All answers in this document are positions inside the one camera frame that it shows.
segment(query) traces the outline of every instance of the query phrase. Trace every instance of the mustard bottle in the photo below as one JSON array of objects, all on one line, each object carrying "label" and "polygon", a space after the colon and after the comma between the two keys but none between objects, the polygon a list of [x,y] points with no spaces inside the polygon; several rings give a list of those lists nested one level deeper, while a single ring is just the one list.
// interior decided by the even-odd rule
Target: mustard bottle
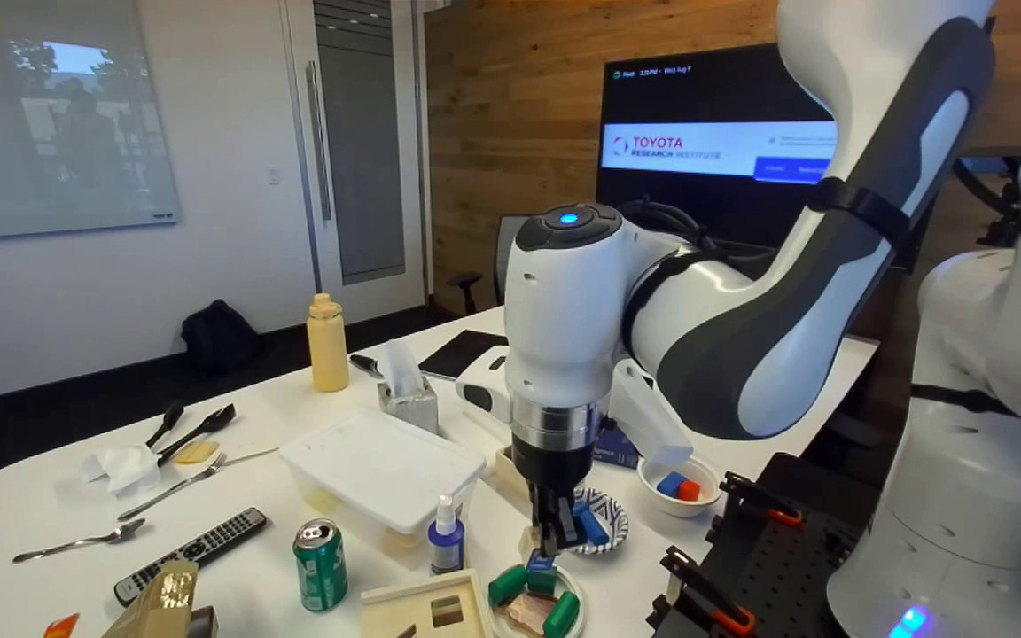
[{"label": "mustard bottle", "polygon": [[310,389],[347,387],[343,313],[330,295],[315,295],[303,318]]}]

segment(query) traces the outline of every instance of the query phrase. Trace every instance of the blue object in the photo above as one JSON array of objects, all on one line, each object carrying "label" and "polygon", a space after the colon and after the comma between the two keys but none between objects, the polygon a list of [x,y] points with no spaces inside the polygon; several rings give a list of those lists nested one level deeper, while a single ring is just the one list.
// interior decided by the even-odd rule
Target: blue object
[{"label": "blue object", "polygon": [[929,614],[922,606],[908,606],[901,621],[893,623],[890,638],[914,638],[929,623]]},{"label": "blue object", "polygon": [[657,493],[664,493],[664,497],[675,497],[675,489],[681,489],[681,483],[685,483],[685,474],[681,470],[671,470],[666,477],[658,477],[657,483]]},{"label": "blue object", "polygon": [[574,503],[574,523],[577,523],[580,538],[587,538],[592,545],[608,543],[608,533],[603,527],[603,522],[594,522],[594,515],[584,500]]},{"label": "blue object", "polygon": [[828,171],[828,155],[759,155],[756,180],[768,184],[818,184]]},{"label": "blue object", "polygon": [[580,211],[577,211],[577,210],[555,211],[555,227],[577,227],[577,223],[580,223]]},{"label": "blue object", "polygon": [[639,467],[641,452],[639,447],[618,428],[608,415],[603,415],[594,428],[594,447],[592,462],[621,464],[621,467]]},{"label": "blue object", "polygon": [[550,555],[541,554],[531,554],[531,561],[523,561],[523,593],[531,595],[554,595],[554,586],[555,586],[555,567]]},{"label": "blue object", "polygon": [[467,564],[464,522],[453,512],[453,500],[438,497],[434,522],[430,523],[431,543],[431,573],[459,569]]}]

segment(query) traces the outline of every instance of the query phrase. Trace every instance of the chair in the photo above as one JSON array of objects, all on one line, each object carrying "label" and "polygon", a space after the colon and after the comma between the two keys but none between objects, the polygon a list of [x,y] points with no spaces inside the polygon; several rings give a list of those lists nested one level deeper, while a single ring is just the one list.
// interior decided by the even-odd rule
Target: chair
[{"label": "chair", "polygon": [[[528,216],[498,216],[495,249],[489,255],[489,288],[495,295],[495,305],[502,305],[511,242],[523,219]],[[483,274],[457,274],[457,278],[450,278],[450,283],[459,288],[467,314],[479,313],[476,283],[483,283]]]}]

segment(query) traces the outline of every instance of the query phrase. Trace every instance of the metal tool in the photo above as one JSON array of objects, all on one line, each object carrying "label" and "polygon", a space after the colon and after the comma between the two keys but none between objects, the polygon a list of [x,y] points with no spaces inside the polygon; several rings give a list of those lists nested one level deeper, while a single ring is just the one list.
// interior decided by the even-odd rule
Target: metal tool
[{"label": "metal tool", "polygon": [[671,545],[658,564],[671,569],[671,586],[651,600],[647,623],[657,636],[671,617],[671,623],[690,623],[686,636],[759,636],[756,614],[732,602],[717,580],[710,580],[685,551]]},{"label": "metal tool", "polygon": [[712,522],[710,543],[723,534],[723,522],[740,515],[740,512],[759,512],[764,522],[783,523],[783,527],[803,527],[803,516],[795,503],[773,497],[768,489],[756,486],[743,474],[726,470],[720,489],[726,493],[723,516]]},{"label": "metal tool", "polygon": [[114,533],[107,533],[107,534],[87,534],[87,538],[77,538],[77,543],[59,543],[59,545],[17,554],[14,564],[37,561],[37,555],[54,555],[54,554],[67,554],[67,551],[82,551],[82,545],[96,545],[96,543],[120,545],[120,543],[127,543],[141,523],[145,523],[145,516],[120,522],[120,523],[116,523]]},{"label": "metal tool", "polygon": [[254,449],[254,452],[241,452],[241,457],[224,457],[224,452],[219,452],[219,457],[211,457],[200,470],[194,470],[194,474],[172,483],[168,489],[155,493],[155,497],[145,500],[145,503],[124,512],[116,522],[138,516],[138,515],[145,515],[148,506],[155,506],[158,500],[179,493],[185,486],[192,486],[192,483],[204,483],[204,477],[211,477],[217,470],[230,467],[230,464],[264,457],[264,452],[271,452],[271,449],[277,449],[277,447],[270,447],[270,449]]}]

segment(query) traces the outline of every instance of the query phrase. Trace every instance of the whiteboard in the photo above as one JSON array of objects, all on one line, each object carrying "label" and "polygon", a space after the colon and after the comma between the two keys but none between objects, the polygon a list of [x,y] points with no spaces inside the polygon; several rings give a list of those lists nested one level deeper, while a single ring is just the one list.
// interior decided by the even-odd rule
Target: whiteboard
[{"label": "whiteboard", "polygon": [[0,236],[179,223],[135,0],[0,0]]}]

